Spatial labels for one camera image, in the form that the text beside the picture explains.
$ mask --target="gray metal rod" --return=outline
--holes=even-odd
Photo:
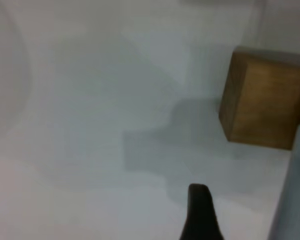
[[[300,126],[268,240],[300,240]]]

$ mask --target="black object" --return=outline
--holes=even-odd
[[[213,199],[206,185],[189,186],[187,218],[180,240],[224,240]]]

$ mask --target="wooden cube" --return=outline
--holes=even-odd
[[[290,150],[300,123],[300,55],[238,48],[219,119],[229,141]]]

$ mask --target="wood grain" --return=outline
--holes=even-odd
[[[234,52],[219,118],[229,141],[290,150],[300,123],[300,66]]]

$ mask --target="white floor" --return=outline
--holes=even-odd
[[[190,183],[265,240],[290,153],[217,112],[236,45],[300,52],[284,2],[0,1],[0,240],[177,240]]]

